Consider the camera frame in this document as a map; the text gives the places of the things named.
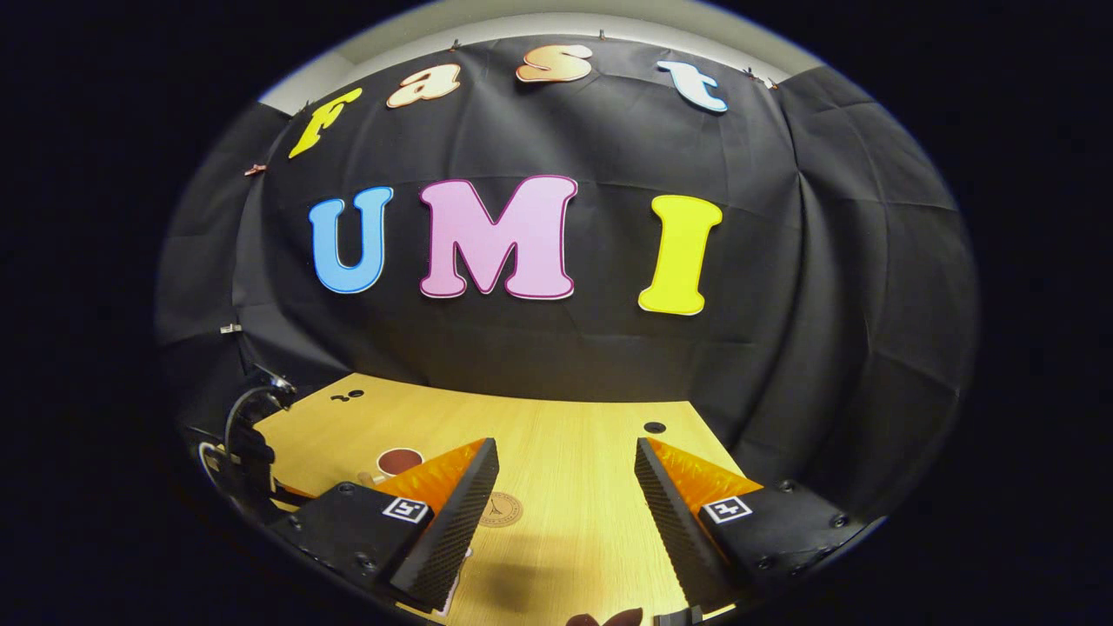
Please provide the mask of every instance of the black fabric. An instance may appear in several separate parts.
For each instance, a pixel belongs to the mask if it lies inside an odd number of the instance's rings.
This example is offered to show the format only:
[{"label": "black fabric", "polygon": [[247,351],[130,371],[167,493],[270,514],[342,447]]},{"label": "black fabric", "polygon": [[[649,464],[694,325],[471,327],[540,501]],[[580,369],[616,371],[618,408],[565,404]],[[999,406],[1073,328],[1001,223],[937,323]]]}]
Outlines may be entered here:
[{"label": "black fabric", "polygon": [[[591,75],[515,80],[523,55],[549,43],[591,48]],[[729,110],[689,104],[658,60],[715,77]],[[462,67],[454,92],[385,107],[402,79],[446,62]],[[316,106],[355,87],[363,94],[317,145],[288,159]],[[246,163],[226,175],[236,179],[239,214],[213,245],[227,255],[233,237],[235,263],[225,256],[203,268],[178,255],[177,267],[164,267],[181,284],[209,272],[205,288],[219,294],[193,301],[196,309],[164,296],[167,340],[210,332],[234,312],[246,356],[299,385],[355,371],[523,398],[689,400],[755,479],[800,478],[866,517],[914,483],[954,419],[977,315],[962,219],[912,137],[829,68],[770,90],[739,70],[654,46],[519,37],[363,78],[283,131],[265,174],[245,183]],[[257,145],[276,136],[267,125]],[[513,272],[508,261],[489,295],[462,264],[462,296],[422,295],[430,217],[418,192],[467,179],[498,218],[518,184],[540,174],[579,185],[564,248],[575,293],[513,297],[502,287]],[[220,203],[230,184],[196,185]],[[394,189],[383,273],[358,294],[328,291],[313,267],[308,209],[345,202],[338,246],[353,264],[362,251],[352,197],[375,186]],[[650,203],[664,194],[723,213],[707,243],[707,304],[690,317],[637,302],[660,242]]]}]

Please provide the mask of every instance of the letter m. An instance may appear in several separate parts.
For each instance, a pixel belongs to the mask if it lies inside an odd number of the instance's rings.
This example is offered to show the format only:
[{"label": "letter m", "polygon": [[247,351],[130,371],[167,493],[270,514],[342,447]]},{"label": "letter m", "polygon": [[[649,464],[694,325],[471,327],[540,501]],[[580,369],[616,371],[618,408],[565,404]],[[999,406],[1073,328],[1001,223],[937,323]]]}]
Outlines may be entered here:
[{"label": "letter m", "polygon": [[442,180],[422,189],[430,209],[429,275],[421,291],[430,297],[456,297],[467,283],[456,273],[456,251],[480,292],[489,294],[511,251],[514,273],[506,291],[516,297],[559,300],[572,294],[564,273],[564,212],[575,196],[575,180],[531,176],[514,189],[498,222],[492,222],[467,180]]}]

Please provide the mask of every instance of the letter u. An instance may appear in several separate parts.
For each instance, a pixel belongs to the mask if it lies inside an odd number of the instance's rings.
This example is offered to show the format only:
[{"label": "letter u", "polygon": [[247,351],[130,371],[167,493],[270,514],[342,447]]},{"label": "letter u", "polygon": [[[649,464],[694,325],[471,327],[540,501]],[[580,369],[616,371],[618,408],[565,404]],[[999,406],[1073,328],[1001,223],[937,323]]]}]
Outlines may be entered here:
[{"label": "letter u", "polygon": [[321,283],[336,293],[359,293],[370,288],[383,273],[383,213],[394,197],[390,187],[372,187],[356,194],[352,204],[359,209],[362,256],[348,267],[341,263],[336,222],[344,200],[331,199],[309,209],[313,223],[313,264]]}]

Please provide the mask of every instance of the table surface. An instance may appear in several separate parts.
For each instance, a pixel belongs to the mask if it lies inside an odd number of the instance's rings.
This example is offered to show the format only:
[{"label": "table surface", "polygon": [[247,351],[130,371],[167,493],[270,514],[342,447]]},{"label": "table surface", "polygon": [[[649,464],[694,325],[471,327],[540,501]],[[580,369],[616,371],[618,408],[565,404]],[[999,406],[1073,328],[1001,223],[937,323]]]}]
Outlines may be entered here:
[{"label": "table surface", "polygon": [[[334,400],[361,390],[363,395]],[[651,434],[647,422],[666,431]],[[493,437],[494,490],[522,503],[504,527],[480,525],[446,616],[450,626],[564,626],[643,608],[687,607],[634,477],[639,437],[653,437],[742,475],[688,402],[559,402],[447,391],[351,374],[256,426],[274,477],[311,493],[380,475],[378,456],[412,448],[426,460]]]}]

